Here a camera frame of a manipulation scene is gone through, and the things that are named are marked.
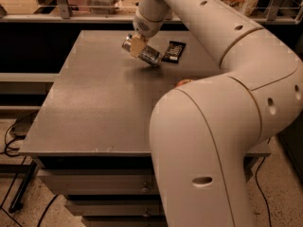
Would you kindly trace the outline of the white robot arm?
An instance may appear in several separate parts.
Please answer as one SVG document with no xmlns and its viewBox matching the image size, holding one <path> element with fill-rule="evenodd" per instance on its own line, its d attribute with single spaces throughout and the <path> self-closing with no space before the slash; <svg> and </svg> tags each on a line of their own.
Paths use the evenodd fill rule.
<svg viewBox="0 0 303 227">
<path fill-rule="evenodd" d="M 285 43 L 220 0 L 141 0 L 132 45 L 173 11 L 222 73 L 176 87 L 150 123 L 154 173 L 169 227 L 254 227 L 246 152 L 303 110 L 303 63 Z"/>
</svg>

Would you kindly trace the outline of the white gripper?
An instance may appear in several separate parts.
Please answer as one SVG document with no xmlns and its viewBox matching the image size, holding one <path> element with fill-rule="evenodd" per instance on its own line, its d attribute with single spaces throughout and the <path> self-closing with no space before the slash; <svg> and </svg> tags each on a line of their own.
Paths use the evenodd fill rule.
<svg viewBox="0 0 303 227">
<path fill-rule="evenodd" d="M 134 16 L 134 34 L 131 41 L 130 54 L 137 58 L 141 51 L 146 47 L 148 40 L 158 33 L 163 25 L 164 17 L 160 13 L 145 13 L 137 11 Z"/>
</svg>

